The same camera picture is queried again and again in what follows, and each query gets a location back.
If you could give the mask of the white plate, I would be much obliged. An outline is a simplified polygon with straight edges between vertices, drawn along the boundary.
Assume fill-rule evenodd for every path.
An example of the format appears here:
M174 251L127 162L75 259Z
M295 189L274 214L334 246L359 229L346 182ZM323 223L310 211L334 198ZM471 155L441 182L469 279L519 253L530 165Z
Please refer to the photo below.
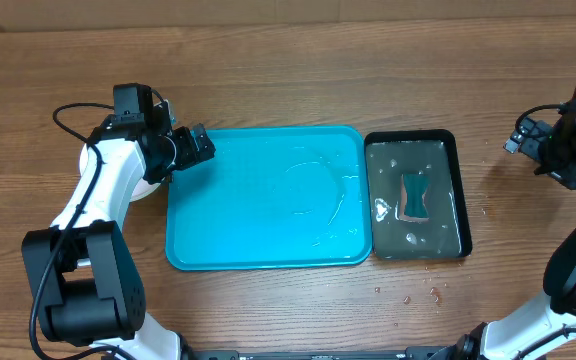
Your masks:
M79 155L79 161L78 161L78 170L79 170L80 175L84 174L86 166L87 166L87 162L88 162L88 150L87 150L87 146L84 145L81 149L81 152ZM133 190L130 201L135 202L135 201L141 200L141 199L149 196L153 192L155 192L160 186L161 186L161 183L150 184L147 181L145 181L144 179L140 179Z

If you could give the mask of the green orange sponge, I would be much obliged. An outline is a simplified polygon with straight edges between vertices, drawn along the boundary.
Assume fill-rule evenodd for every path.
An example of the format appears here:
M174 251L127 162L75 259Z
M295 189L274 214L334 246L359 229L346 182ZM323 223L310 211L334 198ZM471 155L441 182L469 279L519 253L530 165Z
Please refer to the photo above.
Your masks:
M429 220L425 196L429 181L423 174L406 173L401 177L401 203L399 219L407 222L423 223Z

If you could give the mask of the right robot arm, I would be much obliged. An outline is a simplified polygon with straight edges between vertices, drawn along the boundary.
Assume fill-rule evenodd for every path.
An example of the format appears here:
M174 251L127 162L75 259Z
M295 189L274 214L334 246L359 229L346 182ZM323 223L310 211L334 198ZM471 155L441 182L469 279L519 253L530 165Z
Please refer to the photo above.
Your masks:
M535 174L546 174L576 190L576 86L572 98L553 105L560 118L554 125L522 113L504 148L537 163ZM434 353L436 359L543 359L576 339L576 228L550 258L543 289L505 318L482 323L456 344Z

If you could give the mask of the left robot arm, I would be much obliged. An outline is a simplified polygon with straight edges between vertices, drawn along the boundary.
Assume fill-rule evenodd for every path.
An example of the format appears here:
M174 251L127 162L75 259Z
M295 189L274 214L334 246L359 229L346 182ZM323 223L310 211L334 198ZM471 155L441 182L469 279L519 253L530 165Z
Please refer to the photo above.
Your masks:
M122 228L140 181L160 184L212 159L215 146L203 125L175 128L170 102L147 85L114 86L107 109L81 139L86 167L64 210L22 241L30 346L41 359L40 336L79 348L79 359L192 359L186 340L147 312Z

